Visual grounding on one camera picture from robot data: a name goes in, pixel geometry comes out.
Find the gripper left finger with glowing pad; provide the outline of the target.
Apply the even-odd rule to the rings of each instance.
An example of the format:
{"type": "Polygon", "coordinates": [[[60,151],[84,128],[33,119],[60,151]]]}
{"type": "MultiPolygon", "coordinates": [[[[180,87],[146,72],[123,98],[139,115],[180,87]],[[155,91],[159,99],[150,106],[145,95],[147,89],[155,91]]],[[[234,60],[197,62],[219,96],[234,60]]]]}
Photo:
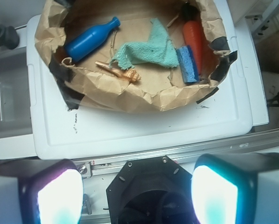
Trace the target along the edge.
{"type": "Polygon", "coordinates": [[[83,193],[71,160],[0,160],[0,224],[77,224],[83,193]]]}

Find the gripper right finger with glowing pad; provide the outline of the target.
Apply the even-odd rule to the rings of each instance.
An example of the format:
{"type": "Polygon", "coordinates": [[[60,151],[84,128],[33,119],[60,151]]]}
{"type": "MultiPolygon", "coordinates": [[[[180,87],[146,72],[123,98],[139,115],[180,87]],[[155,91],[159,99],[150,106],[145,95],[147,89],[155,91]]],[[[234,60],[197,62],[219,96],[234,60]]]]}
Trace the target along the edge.
{"type": "Polygon", "coordinates": [[[279,153],[203,154],[191,197],[201,224],[279,224],[279,153]]]}

